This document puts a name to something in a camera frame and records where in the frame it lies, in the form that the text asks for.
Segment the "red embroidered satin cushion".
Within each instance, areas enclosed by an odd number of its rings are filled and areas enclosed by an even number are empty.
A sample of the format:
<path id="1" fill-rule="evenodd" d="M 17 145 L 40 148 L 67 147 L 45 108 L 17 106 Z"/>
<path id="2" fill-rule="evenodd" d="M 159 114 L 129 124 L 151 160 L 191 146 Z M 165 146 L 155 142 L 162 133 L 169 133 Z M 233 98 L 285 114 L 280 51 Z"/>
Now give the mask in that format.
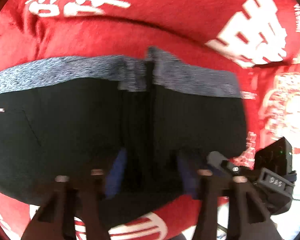
<path id="1" fill-rule="evenodd" d="M 260 148 L 284 137 L 300 154 L 300 63 L 257 66 L 251 86 L 257 94 Z"/>

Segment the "black pants with blue trim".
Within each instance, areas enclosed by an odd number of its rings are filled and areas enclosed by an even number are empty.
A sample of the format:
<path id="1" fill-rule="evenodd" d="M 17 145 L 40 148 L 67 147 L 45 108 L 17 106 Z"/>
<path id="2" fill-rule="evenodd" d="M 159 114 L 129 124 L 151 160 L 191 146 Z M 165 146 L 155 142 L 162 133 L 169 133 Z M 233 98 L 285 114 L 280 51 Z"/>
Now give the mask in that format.
<path id="1" fill-rule="evenodd" d="M 39 205 L 57 176 L 110 173 L 100 216 L 109 229 L 179 197 L 179 153 L 198 160 L 245 150 L 232 72 L 146 59 L 65 56 L 0 72 L 0 193 Z"/>

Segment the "red sofa with white characters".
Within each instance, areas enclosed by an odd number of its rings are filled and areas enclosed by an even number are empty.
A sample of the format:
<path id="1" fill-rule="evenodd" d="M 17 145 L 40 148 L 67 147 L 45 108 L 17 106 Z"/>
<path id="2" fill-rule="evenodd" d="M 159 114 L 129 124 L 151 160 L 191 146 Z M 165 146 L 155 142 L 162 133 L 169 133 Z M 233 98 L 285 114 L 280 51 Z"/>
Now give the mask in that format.
<path id="1" fill-rule="evenodd" d="M 247 136 L 245 150 L 227 159 L 252 170 L 263 149 L 254 68 L 300 63 L 298 0 L 0 0 L 0 72 L 65 56 L 146 59 L 150 48 L 185 64 L 235 74 Z M 51 191 L 39 205 L 0 193 L 0 239 L 22 239 Z M 184 239 L 184 230 L 196 229 L 200 208 L 201 201 L 184 189 L 165 205 L 112 228 L 100 220 L 110 239 Z M 228 218 L 224 196 L 218 201 L 216 239 L 226 239 Z"/>

